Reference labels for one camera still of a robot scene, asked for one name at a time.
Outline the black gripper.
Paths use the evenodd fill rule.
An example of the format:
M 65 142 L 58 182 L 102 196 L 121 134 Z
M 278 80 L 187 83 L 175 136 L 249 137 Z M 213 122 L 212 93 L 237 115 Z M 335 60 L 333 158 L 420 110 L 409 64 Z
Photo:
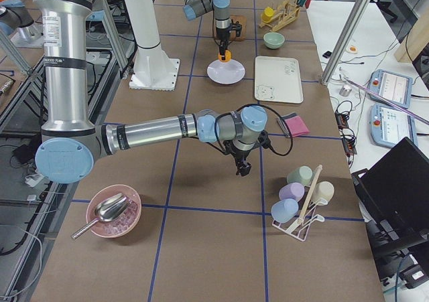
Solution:
M 252 150 L 257 147 L 255 143 L 246 144 L 241 141 L 231 141 L 231 154 L 235 159 L 237 168 L 236 175 L 244 177 L 251 171 L 251 164 L 247 162 L 247 157 Z
M 225 58 L 230 40 L 230 29 L 216 29 L 216 36 L 219 41 L 219 57 Z

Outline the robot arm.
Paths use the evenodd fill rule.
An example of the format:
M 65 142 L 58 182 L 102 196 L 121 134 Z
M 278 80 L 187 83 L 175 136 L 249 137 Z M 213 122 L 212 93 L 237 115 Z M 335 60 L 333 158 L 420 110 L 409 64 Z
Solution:
M 88 119 L 86 19 L 102 0 L 33 0 L 42 12 L 44 68 L 48 120 L 42 125 L 42 144 L 35 160 L 49 180 L 74 183 L 86 177 L 95 161 L 118 150 L 175 139 L 197 138 L 221 142 L 232 155 L 237 175 L 251 165 L 249 153 L 267 145 L 267 114 L 256 104 L 219 115 L 212 110 L 180 114 L 135 125 L 95 126 Z M 130 87 L 173 90 L 179 59 L 171 59 L 160 45 L 152 0 L 125 0 L 138 46 Z
M 228 49 L 233 21 L 230 15 L 230 0 L 184 0 L 183 12 L 188 21 L 201 17 L 209 12 L 214 14 L 214 26 L 219 40 L 219 56 L 221 62 L 228 62 L 231 53 Z

